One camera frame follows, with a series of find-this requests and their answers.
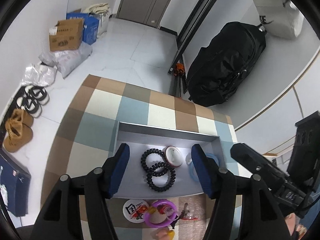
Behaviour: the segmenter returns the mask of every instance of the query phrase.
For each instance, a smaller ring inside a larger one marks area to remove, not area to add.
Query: black and white slipper
[[[35,98],[43,106],[49,102],[49,95],[43,87],[28,85],[24,90],[26,96]]]
[[[34,118],[39,117],[42,112],[42,107],[37,101],[37,99],[29,95],[25,97],[19,97],[17,99],[16,104],[17,104],[17,108],[21,108],[25,110],[28,114],[30,114]]]

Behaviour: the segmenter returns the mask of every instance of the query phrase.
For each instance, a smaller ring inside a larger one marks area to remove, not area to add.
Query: black spiral hair tie
[[[160,155],[164,161],[155,163],[154,165],[152,165],[149,168],[146,164],[146,158],[148,157],[148,155],[150,155],[152,153],[156,153],[156,154]],[[147,174],[147,183],[148,183],[149,187],[151,189],[153,189],[154,191],[157,191],[157,192],[167,191],[174,184],[174,181],[176,179],[176,171],[164,158],[164,152],[162,152],[161,150],[153,148],[153,149],[149,149],[146,152],[144,152],[144,154],[142,154],[142,157],[141,157],[141,166]],[[161,167],[163,167],[163,169],[161,171],[156,171],[156,169],[161,168]],[[170,171],[170,180],[169,180],[168,184],[163,187],[156,186],[152,181],[152,177],[153,176],[154,177],[161,177],[164,174],[166,174],[168,171]]]
[[[161,166],[158,166],[159,163],[156,163],[155,165],[152,165],[152,167],[151,167],[154,170],[156,170],[157,168],[160,168],[160,167],[164,167],[161,171],[154,171],[152,173],[152,176],[154,176],[154,177],[161,177],[164,174],[166,174],[167,171],[168,171],[168,168],[164,165],[164,164],[167,163],[167,160],[164,158],[164,152],[162,152],[161,150],[150,149],[150,150],[147,150],[146,152],[144,152],[144,154],[142,154],[142,156],[141,156],[141,166],[142,166],[142,168],[144,169],[145,172],[148,172],[149,167],[146,164],[146,159],[152,153],[156,153],[156,154],[160,155],[162,157],[162,159],[164,160],[163,162],[160,163]]]

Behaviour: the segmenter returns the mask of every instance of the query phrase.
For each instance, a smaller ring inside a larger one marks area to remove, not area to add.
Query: purple ring toy
[[[172,221],[175,220],[175,218],[177,217],[178,215],[178,211],[177,211],[177,208],[175,206],[175,204],[173,204],[171,201],[169,200],[166,200],[166,199],[160,199],[156,202],[154,202],[153,204],[151,204],[152,207],[154,208],[157,208],[158,206],[160,205],[169,205],[172,207],[173,209],[173,214],[168,216],[167,219],[161,223],[158,223],[158,224],[153,224],[149,221],[150,219],[150,216],[151,214],[149,212],[146,212],[144,215],[143,215],[143,219],[144,219],[144,222],[146,223],[146,225],[148,227],[151,227],[151,228],[163,228],[163,227],[167,227],[168,225],[170,225],[172,223]]]

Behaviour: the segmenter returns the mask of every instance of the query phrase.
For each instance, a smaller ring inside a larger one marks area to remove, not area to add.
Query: brown boot
[[[23,109],[14,109],[11,115],[11,119],[22,122],[28,127],[31,127],[31,125],[33,124],[33,117]]]
[[[33,136],[32,129],[14,119],[8,119],[5,122],[5,129],[8,136],[3,141],[4,148],[14,153],[18,151],[26,143],[30,142]]]

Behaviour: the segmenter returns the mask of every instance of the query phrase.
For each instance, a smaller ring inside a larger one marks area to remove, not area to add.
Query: screw
[[[253,175],[253,179],[256,180],[256,181],[260,181],[260,180],[261,180],[261,177],[260,177],[260,175],[258,175],[258,174],[254,174],[254,175]]]
[[[66,181],[69,178],[69,176],[67,174],[64,174],[60,177],[61,181]]]
[[[102,173],[102,168],[95,168],[95,169],[93,170],[93,173],[94,173],[94,174],[101,174],[101,173]]]
[[[223,174],[226,174],[228,172],[228,170],[225,169],[225,168],[219,168],[219,172],[223,173]]]

